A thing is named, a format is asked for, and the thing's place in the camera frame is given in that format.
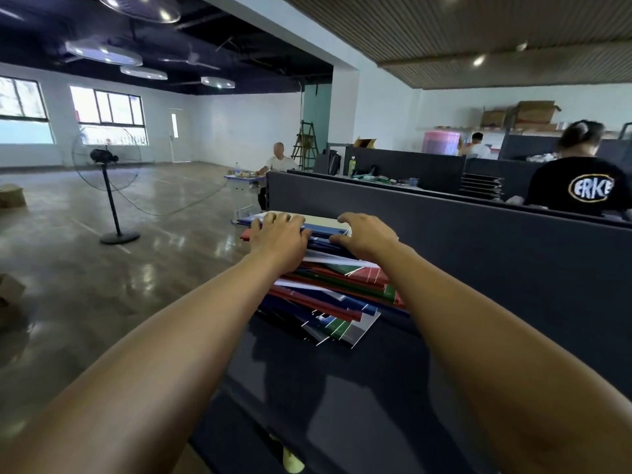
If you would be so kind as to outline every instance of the fan base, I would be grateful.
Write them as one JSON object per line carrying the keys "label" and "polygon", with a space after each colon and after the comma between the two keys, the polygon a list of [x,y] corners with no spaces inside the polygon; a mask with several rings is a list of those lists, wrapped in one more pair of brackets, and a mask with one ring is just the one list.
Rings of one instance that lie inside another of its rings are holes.
{"label": "fan base", "polygon": [[103,245],[124,245],[136,241],[138,238],[140,238],[140,233],[137,231],[122,232],[121,236],[115,232],[109,232],[101,236],[99,242]]}

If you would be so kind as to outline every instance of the power cord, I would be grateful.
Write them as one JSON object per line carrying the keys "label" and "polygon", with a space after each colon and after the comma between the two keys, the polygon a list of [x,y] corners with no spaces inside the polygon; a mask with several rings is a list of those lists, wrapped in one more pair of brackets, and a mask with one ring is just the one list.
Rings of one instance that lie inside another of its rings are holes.
{"label": "power cord", "polygon": [[185,210],[185,209],[187,209],[187,208],[190,208],[191,206],[194,206],[194,205],[196,205],[196,204],[198,204],[198,203],[201,203],[202,201],[206,201],[206,200],[207,200],[207,199],[209,199],[210,197],[215,196],[217,193],[219,193],[220,191],[222,191],[222,190],[226,187],[226,185],[227,185],[227,184],[228,184],[228,182],[225,182],[225,183],[224,183],[224,184],[223,184],[223,185],[222,185],[222,186],[221,186],[218,190],[213,191],[213,192],[212,192],[212,193],[210,193],[208,196],[205,196],[205,197],[203,197],[202,199],[198,199],[197,201],[194,201],[194,202],[193,202],[193,203],[191,203],[191,204],[188,204],[188,205],[186,205],[186,206],[183,206],[182,208],[178,208],[177,210],[172,211],[171,213],[165,213],[165,214],[155,214],[155,213],[150,213],[149,211],[145,211],[143,208],[139,208],[138,206],[136,206],[136,205],[134,204],[134,202],[133,202],[133,201],[131,201],[131,200],[130,200],[127,196],[125,196],[125,195],[124,195],[121,191],[118,191],[118,190],[117,190],[117,192],[118,192],[118,193],[119,193],[119,194],[120,194],[123,198],[125,198],[125,200],[126,200],[126,201],[130,204],[130,205],[134,206],[137,210],[142,211],[142,212],[143,212],[143,213],[145,213],[145,214],[149,214],[150,216],[163,217],[163,216],[170,216],[170,215],[172,215],[172,214],[179,213],[180,211]]}

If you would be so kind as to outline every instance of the window frame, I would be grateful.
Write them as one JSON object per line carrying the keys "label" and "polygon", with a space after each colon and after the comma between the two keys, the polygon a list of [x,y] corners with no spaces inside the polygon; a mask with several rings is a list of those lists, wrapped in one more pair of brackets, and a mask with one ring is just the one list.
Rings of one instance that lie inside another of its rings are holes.
{"label": "window frame", "polygon": [[[10,120],[10,121],[39,121],[46,122],[49,124],[49,129],[51,127],[51,122],[48,118],[48,110],[46,109],[46,104],[43,101],[43,93],[42,87],[39,84],[39,81],[36,79],[27,79],[27,78],[18,78],[16,76],[5,76],[4,74],[0,74],[0,78],[10,79],[13,85],[13,90],[15,91],[15,95],[18,99],[18,103],[20,103],[20,111],[22,111],[22,116],[12,116],[12,115],[3,115],[0,114],[0,119]],[[42,102],[42,108],[44,113],[44,118],[34,118],[32,116],[24,116],[24,104],[22,103],[22,99],[20,97],[20,92],[18,91],[18,87],[15,86],[16,81],[28,81],[29,83],[35,83],[37,86],[37,93],[40,96],[40,101]]]}
{"label": "window frame", "polygon": [[[146,136],[147,127],[145,125],[145,110],[143,108],[143,97],[142,96],[140,96],[138,94],[130,94],[130,93],[108,92],[106,90],[98,90],[97,88],[91,88],[91,87],[82,87],[80,85],[72,85],[72,86],[77,87],[77,88],[88,88],[88,89],[92,90],[92,94],[94,96],[94,102],[97,105],[97,113],[99,114],[99,123],[96,123],[96,122],[85,122],[85,121],[81,121],[80,119],[78,119],[77,123],[79,125],[82,125],[82,126],[113,126],[113,127],[119,127],[119,128],[143,128],[145,130],[145,136]],[[99,99],[97,98],[97,92],[107,95],[107,107],[110,110],[110,119],[112,120],[111,122],[103,121],[103,118],[101,116],[101,107],[99,106]],[[109,96],[110,94],[122,94],[123,96],[127,96],[127,103],[130,106],[130,115],[131,115],[132,124],[128,124],[128,123],[114,123],[114,113],[112,112],[112,102],[110,101],[110,96]],[[134,110],[131,107],[131,97],[132,96],[134,98],[138,98],[138,102],[140,103],[140,115],[143,117],[142,124],[133,124],[133,121],[134,121]]]}

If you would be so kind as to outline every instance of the pink container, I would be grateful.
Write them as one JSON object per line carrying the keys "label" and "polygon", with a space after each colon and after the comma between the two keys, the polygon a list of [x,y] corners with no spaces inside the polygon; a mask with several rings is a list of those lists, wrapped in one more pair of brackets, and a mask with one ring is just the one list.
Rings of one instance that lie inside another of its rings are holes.
{"label": "pink container", "polygon": [[455,155],[459,150],[461,133],[455,131],[426,131],[422,153],[431,155]]}

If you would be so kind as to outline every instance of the polished concrete floor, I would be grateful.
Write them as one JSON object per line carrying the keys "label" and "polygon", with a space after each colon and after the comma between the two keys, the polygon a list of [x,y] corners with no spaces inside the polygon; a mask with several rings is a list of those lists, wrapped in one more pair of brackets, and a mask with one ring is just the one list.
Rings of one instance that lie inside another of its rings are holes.
{"label": "polished concrete floor", "polygon": [[225,173],[202,163],[141,168],[122,193],[147,212],[217,193],[162,217],[115,193],[121,227],[141,233],[118,247],[98,242],[114,230],[106,193],[75,171],[0,175],[24,187],[28,205],[0,210],[0,272],[27,287],[22,319],[0,330],[0,450],[107,348],[247,252],[230,223]]}

